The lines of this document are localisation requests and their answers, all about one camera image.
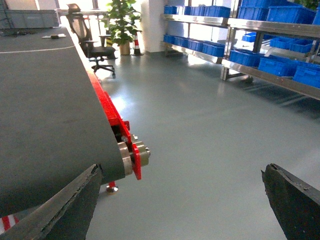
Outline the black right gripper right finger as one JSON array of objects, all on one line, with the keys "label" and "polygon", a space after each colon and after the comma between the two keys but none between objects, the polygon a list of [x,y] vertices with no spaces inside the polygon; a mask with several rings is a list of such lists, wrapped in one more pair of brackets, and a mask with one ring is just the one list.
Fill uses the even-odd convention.
[{"label": "black right gripper right finger", "polygon": [[320,238],[320,191],[284,168],[261,172],[270,207],[288,240]]}]

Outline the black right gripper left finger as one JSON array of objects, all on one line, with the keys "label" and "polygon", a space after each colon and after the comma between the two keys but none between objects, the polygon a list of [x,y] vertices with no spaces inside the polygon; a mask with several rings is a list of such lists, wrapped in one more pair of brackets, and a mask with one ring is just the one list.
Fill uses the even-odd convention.
[{"label": "black right gripper left finger", "polygon": [[94,215],[101,166],[93,164],[39,208],[0,235],[2,240],[84,240]]}]

